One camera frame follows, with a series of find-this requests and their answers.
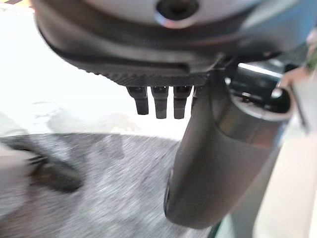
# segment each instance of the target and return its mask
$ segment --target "black tab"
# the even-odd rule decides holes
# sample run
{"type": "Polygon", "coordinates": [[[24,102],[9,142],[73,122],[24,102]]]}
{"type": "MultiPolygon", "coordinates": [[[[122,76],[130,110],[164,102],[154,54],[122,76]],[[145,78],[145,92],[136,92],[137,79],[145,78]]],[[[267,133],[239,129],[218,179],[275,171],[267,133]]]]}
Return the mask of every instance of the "black tab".
{"type": "Polygon", "coordinates": [[[198,99],[198,95],[199,95],[199,93],[201,92],[202,89],[203,89],[202,86],[195,86],[194,87],[193,101],[192,101],[192,110],[193,110],[193,107],[195,105],[196,100],[198,99]]]}
{"type": "Polygon", "coordinates": [[[151,87],[157,119],[166,118],[168,87],[151,87]]]}
{"type": "Polygon", "coordinates": [[[134,98],[139,115],[149,114],[149,101],[146,87],[127,87],[131,97],[134,98]]]}
{"type": "Polygon", "coordinates": [[[183,119],[187,98],[192,91],[192,86],[174,87],[174,118],[183,119]]]}

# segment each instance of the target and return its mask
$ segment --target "chair caster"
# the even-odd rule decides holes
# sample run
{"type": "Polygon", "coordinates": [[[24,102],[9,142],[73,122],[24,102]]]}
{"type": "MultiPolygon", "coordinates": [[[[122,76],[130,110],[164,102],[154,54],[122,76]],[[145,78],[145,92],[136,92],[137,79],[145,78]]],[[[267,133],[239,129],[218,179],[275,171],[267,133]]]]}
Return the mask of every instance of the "chair caster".
{"type": "Polygon", "coordinates": [[[30,174],[38,183],[48,186],[54,190],[63,192],[74,192],[83,185],[83,178],[69,164],[50,159],[49,156],[38,153],[35,148],[31,148],[24,142],[14,141],[7,143],[14,150],[25,150],[39,154],[35,160],[30,160],[31,164],[36,164],[36,168],[30,174]]]}
{"type": "Polygon", "coordinates": [[[78,171],[62,161],[42,163],[32,175],[40,184],[63,192],[74,192],[83,185],[78,171]]]}

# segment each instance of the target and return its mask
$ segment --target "gray carpet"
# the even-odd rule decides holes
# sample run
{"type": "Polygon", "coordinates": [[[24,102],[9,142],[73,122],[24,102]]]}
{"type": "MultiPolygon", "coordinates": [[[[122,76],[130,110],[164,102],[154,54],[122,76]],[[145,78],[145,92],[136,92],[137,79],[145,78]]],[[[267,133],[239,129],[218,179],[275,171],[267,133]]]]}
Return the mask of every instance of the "gray carpet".
{"type": "MultiPolygon", "coordinates": [[[[0,139],[2,142],[12,138],[0,139]]],[[[63,194],[29,178],[0,194],[1,238],[206,238],[170,223],[163,195],[178,142],[152,137],[64,134],[19,137],[85,176],[63,194]]]]}

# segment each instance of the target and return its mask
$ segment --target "gray plastic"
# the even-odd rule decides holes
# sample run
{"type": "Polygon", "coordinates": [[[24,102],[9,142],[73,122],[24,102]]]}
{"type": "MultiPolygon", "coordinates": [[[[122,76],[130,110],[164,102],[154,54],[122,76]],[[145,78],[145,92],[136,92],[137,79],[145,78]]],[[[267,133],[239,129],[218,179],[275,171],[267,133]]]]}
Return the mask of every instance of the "gray plastic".
{"type": "Polygon", "coordinates": [[[237,104],[222,72],[201,92],[192,112],[165,195],[172,222],[205,228],[239,203],[271,154],[291,117],[237,104]]]}

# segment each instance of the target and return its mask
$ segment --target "black plastic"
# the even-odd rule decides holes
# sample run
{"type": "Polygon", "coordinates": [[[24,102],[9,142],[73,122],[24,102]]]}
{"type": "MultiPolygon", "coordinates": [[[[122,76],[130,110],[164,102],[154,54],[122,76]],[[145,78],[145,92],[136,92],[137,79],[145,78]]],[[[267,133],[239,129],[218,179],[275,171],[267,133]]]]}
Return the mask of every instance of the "black plastic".
{"type": "Polygon", "coordinates": [[[139,115],[149,114],[149,100],[146,87],[127,87],[131,97],[134,98],[139,115]]]}
{"type": "Polygon", "coordinates": [[[84,1],[33,0],[32,6],[55,52],[125,86],[202,85],[219,55],[288,51],[317,20],[317,0],[266,0],[218,22],[173,30],[124,21],[84,1]]]}
{"type": "Polygon", "coordinates": [[[151,87],[157,119],[166,118],[168,87],[151,87]]]}
{"type": "Polygon", "coordinates": [[[183,119],[187,98],[192,91],[192,86],[174,87],[174,118],[183,119]]]}

